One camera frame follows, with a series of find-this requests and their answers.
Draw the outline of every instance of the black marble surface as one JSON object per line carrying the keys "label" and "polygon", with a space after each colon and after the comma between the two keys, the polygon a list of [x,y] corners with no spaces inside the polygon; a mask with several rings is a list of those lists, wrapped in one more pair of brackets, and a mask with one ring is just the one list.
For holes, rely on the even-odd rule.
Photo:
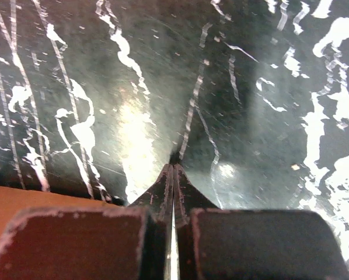
{"label": "black marble surface", "polygon": [[320,213],[349,265],[349,0],[0,1],[0,185],[132,202],[174,147],[222,208]]}

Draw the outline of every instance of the scratched surface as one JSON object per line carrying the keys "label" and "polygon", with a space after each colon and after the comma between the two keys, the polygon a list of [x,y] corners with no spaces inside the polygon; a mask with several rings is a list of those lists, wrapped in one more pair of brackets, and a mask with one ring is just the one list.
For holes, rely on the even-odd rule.
{"label": "scratched surface", "polygon": [[349,265],[349,1],[0,0],[0,185],[131,202],[174,146],[222,208],[320,213]]}

